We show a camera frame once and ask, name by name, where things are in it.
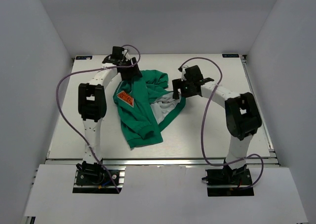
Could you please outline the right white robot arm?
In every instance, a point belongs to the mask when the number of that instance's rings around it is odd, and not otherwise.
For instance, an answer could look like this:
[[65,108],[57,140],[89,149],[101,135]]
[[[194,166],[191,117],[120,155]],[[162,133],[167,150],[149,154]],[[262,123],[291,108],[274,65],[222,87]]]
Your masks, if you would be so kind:
[[245,158],[253,136],[262,126],[262,119],[254,96],[250,92],[238,94],[212,78],[204,78],[200,68],[181,66],[178,71],[181,78],[172,81],[173,98],[188,98],[199,95],[210,99],[225,110],[226,126],[231,135],[228,154],[224,160],[227,169],[223,171],[223,179],[234,184],[241,178],[239,169],[246,166]]

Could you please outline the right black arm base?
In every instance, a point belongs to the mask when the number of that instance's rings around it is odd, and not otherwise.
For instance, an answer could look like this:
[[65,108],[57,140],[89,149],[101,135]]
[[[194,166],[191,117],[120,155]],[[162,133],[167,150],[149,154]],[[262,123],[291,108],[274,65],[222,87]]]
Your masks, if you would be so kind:
[[222,169],[207,169],[201,179],[207,185],[208,197],[254,196],[252,177],[248,168],[234,173],[229,166]]

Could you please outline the green zip jacket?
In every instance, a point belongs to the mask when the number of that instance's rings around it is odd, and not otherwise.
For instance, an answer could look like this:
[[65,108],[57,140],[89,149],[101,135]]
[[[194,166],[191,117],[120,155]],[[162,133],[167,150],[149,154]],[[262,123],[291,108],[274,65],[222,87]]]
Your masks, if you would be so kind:
[[131,149],[163,142],[162,131],[186,105],[186,98],[173,98],[167,73],[143,70],[141,77],[121,81],[113,95],[121,130]]

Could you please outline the right blue table label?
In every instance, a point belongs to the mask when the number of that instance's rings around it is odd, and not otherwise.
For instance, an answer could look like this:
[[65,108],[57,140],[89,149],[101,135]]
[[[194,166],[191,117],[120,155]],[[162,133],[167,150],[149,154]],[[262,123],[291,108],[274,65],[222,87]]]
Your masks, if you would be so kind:
[[239,54],[233,54],[233,53],[225,53],[222,54],[223,58],[239,58]]

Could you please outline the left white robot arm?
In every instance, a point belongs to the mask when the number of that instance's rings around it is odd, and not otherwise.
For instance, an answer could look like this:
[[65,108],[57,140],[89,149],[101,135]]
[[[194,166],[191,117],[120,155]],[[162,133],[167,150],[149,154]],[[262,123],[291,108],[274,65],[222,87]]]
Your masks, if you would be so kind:
[[79,85],[78,112],[84,125],[84,137],[88,141],[83,161],[88,164],[102,161],[100,140],[101,123],[107,111],[106,87],[117,74],[121,74],[122,79],[141,76],[135,57],[104,59],[102,64],[103,68],[89,82]]

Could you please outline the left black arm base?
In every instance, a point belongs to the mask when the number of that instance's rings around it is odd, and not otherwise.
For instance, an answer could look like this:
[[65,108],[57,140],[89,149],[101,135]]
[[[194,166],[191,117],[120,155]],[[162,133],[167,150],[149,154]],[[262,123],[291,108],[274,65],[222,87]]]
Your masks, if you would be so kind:
[[76,164],[76,169],[73,193],[119,194],[122,189],[120,170],[110,169],[108,174],[99,163],[89,164],[85,161]]

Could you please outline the left blue table label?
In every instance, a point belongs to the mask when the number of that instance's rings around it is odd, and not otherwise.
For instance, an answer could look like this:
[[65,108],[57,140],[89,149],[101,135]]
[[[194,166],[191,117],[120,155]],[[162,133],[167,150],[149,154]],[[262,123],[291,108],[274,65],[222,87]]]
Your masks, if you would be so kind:
[[75,60],[91,60],[92,56],[76,56]]

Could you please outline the blue table label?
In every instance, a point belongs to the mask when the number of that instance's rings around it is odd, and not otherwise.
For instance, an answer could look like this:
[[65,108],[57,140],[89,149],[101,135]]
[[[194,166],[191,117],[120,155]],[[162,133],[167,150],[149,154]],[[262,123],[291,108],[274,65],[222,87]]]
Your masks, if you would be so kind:
[[225,53],[222,54],[223,58],[239,58],[239,54],[233,54],[233,53]]
[[92,56],[76,56],[75,60],[91,60]]

